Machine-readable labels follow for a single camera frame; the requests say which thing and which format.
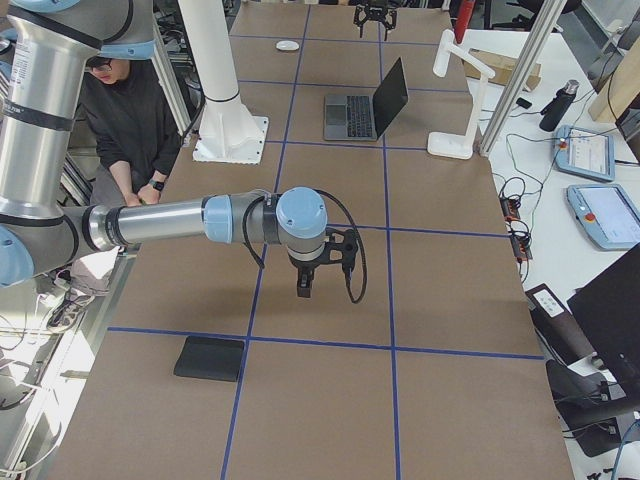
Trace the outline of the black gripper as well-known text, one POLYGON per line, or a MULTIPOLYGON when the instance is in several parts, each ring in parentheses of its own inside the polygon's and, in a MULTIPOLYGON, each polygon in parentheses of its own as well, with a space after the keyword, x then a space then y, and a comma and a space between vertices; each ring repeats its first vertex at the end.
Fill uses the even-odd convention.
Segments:
POLYGON ((314 270, 326 263, 327 254, 322 251, 301 253, 291 249, 287 250, 291 264, 297 269, 297 296, 310 298, 314 280, 314 270))
POLYGON ((393 3, 360 3, 355 6, 353 23, 360 38, 367 21, 377 21, 384 26, 384 40, 387 40, 389 32, 396 28, 396 20, 397 7, 393 3))

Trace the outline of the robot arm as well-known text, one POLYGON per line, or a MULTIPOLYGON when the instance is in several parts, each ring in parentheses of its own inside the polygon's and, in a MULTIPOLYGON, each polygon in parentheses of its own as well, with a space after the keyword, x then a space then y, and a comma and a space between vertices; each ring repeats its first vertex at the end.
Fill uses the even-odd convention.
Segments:
POLYGON ((331 259, 320 194, 296 187, 140 207, 61 207, 57 192, 86 61, 145 60, 157 51, 149 1, 13 1, 17 32, 1 125, 1 283, 12 286, 118 246, 203 234, 281 244, 310 293, 331 259))

